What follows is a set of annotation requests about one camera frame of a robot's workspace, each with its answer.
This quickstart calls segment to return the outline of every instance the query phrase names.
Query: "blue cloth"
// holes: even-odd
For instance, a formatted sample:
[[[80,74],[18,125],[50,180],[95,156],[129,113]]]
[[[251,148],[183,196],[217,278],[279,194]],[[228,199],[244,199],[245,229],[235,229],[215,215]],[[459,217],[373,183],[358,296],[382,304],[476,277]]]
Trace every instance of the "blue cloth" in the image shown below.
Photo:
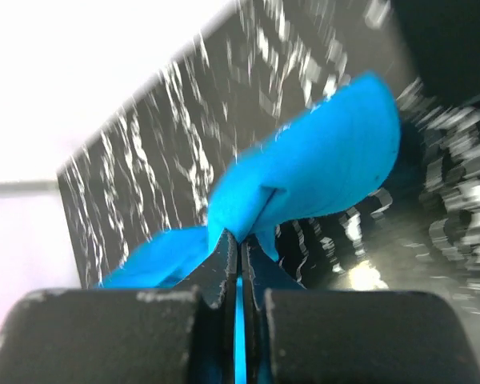
[[[363,200],[387,178],[399,141],[390,91],[365,74],[239,156],[212,193],[207,226],[156,235],[103,286],[173,286],[207,258],[224,230],[238,242],[256,234],[277,260],[278,224],[337,213]]]

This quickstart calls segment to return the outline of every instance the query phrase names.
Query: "blue fabric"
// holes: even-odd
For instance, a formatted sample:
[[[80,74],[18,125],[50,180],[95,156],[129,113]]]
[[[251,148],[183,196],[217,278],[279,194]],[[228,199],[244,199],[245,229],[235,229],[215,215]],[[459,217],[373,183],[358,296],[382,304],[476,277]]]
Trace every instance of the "blue fabric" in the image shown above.
[[[390,91],[365,74],[243,153],[212,193],[207,226],[158,234],[103,286],[173,286],[208,257],[224,230],[238,242],[256,234],[277,260],[278,224],[337,213],[363,200],[387,178],[399,141]]]

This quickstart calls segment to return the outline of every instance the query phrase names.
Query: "white surface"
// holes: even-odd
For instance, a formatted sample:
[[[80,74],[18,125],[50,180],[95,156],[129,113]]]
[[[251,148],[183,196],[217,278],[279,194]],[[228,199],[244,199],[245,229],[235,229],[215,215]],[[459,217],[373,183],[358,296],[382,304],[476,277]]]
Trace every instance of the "white surface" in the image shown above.
[[[54,180],[232,0],[0,0],[0,182]],[[0,198],[0,324],[27,291],[78,286],[58,193]]]

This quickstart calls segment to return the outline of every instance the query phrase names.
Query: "fabric fold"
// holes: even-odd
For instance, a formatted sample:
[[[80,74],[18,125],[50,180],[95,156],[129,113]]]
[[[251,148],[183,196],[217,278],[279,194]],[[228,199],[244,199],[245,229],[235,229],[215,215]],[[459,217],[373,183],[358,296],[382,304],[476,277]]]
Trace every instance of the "fabric fold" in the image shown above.
[[[173,286],[213,252],[224,230],[238,242],[256,234],[276,261],[277,225],[341,212],[363,200],[391,172],[399,142],[389,89],[375,74],[364,74],[240,155],[211,195],[206,227],[156,235],[102,286]]]

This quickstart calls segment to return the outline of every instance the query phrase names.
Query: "marble countertop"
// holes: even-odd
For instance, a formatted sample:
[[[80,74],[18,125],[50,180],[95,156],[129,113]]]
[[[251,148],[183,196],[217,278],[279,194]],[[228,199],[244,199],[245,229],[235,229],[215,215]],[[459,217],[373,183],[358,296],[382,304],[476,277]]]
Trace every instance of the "marble countertop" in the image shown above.
[[[59,174],[82,284],[160,230],[205,223],[239,152],[365,70],[402,111],[394,172],[347,212],[282,225],[281,264],[309,288],[435,292],[480,359],[480,110],[421,96],[380,0],[242,2],[119,110]]]

